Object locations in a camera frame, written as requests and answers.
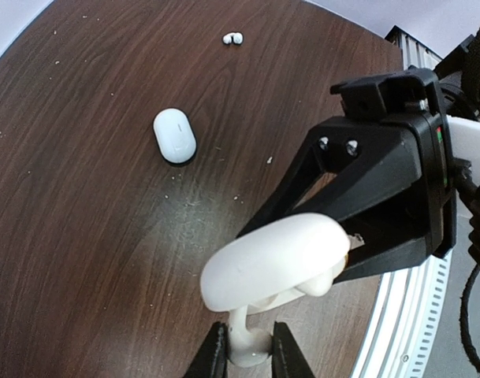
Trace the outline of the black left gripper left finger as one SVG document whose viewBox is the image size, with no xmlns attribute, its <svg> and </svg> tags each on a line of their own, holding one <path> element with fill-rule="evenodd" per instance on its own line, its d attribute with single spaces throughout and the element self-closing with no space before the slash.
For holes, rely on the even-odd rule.
<svg viewBox="0 0 480 378">
<path fill-rule="evenodd" d="M 215 322 L 186 371 L 186 377 L 224 378 L 228 367 L 228 327 Z"/>
</svg>

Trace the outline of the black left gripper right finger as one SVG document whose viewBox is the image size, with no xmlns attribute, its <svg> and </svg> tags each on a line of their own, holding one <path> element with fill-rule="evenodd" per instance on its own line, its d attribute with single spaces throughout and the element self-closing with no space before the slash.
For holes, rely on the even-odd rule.
<svg viewBox="0 0 480 378">
<path fill-rule="evenodd" d="M 311 367 L 286 323 L 274 323 L 272 346 L 272 377 L 314 378 Z"/>
</svg>

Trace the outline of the white stem earbud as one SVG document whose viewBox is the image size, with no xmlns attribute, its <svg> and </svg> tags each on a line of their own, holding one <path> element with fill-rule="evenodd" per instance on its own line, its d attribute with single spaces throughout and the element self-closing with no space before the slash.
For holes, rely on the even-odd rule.
<svg viewBox="0 0 480 378">
<path fill-rule="evenodd" d="M 247 327 L 248 306 L 229 312 L 228 358 L 240 368 L 266 361 L 272 353 L 272 335 L 260 328 Z"/>
</svg>

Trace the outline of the cream rounded earbud charging case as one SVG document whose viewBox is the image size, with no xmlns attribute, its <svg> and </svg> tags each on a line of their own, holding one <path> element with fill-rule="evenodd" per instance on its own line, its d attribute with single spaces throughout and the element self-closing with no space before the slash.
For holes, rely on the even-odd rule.
<svg viewBox="0 0 480 378">
<path fill-rule="evenodd" d="M 286 217 L 240 237 L 205 264 L 200 289 L 214 312 L 242 307 L 249 314 L 304 295 L 321 297 L 344 271 L 351 240 L 332 218 L 317 213 Z"/>
</svg>

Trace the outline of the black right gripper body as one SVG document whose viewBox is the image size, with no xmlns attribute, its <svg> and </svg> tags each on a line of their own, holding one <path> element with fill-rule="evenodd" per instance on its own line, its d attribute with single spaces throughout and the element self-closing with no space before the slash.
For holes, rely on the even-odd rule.
<svg viewBox="0 0 480 378">
<path fill-rule="evenodd" d="M 429 69 L 409 68 L 335 84 L 347 117 L 402 128 L 415 137 L 422 172 L 410 187 L 389 200 L 427 235 L 427 252 L 442 258 L 456 241 L 456 190 L 445 100 Z"/>
</svg>

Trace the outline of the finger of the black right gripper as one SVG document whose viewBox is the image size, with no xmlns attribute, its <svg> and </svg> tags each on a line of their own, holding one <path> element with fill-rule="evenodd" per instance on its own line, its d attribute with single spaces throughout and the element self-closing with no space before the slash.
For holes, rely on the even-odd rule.
<svg viewBox="0 0 480 378">
<path fill-rule="evenodd" d="M 281 182 L 239 234 L 299 213 L 341 222 L 371 209 L 421 178 L 416 147 L 402 128 L 329 118 L 307 133 Z"/>
<path fill-rule="evenodd" d="M 364 244 L 348 252 L 348 263 L 334 280 L 336 284 L 413 268 L 432 252 L 430 227 L 407 216 L 362 214 L 342 225 Z"/>
</svg>

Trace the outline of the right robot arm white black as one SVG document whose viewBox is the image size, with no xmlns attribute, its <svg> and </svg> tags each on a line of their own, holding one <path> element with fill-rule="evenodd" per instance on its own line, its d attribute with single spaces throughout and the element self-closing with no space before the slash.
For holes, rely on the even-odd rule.
<svg viewBox="0 0 480 378">
<path fill-rule="evenodd" d="M 333 85 L 344 113 L 314 126 L 274 193 L 243 228 L 322 213 L 365 243 L 339 281 L 444 257 L 456 243 L 456 202 L 471 210 L 470 255 L 480 271 L 478 165 L 457 152 L 449 119 L 480 125 L 480 28 L 434 69 Z"/>
</svg>

